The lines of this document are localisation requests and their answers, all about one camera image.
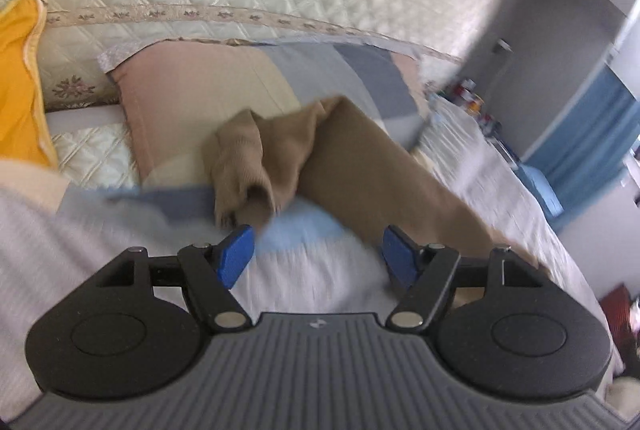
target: brown garment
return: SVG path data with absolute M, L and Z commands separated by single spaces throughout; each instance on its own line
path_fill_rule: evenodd
M 222 225 L 260 229 L 298 193 L 376 247 L 391 224 L 419 245 L 440 243 L 473 257 L 512 244 L 345 97 L 270 120 L 244 110 L 206 152 Z

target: yellow garment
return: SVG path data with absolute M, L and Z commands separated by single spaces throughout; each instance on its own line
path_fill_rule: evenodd
M 0 157 L 57 169 L 36 62 L 46 15 L 46 0 L 13 0 L 0 12 Z

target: blue curtain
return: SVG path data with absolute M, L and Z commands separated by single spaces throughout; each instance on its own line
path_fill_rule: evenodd
M 556 231 L 616 182 L 639 134 L 640 103 L 605 67 L 526 162 L 542 171 L 564 208 L 551 223 Z

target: gray ribbed surface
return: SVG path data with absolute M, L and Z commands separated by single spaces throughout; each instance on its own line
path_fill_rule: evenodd
M 198 366 L 149 396 L 83 404 L 47 394 L 12 423 L 18 430 L 624 427 L 591 395 L 527 406 L 477 394 L 451 378 L 421 338 L 389 333 L 370 314 L 265 314 L 247 333 L 216 337 Z

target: embroidered flower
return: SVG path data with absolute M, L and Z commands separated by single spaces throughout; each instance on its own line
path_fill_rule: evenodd
M 81 98 L 94 94 L 95 86 L 85 84 L 81 78 L 72 75 L 53 87 L 53 94 L 58 98 Z

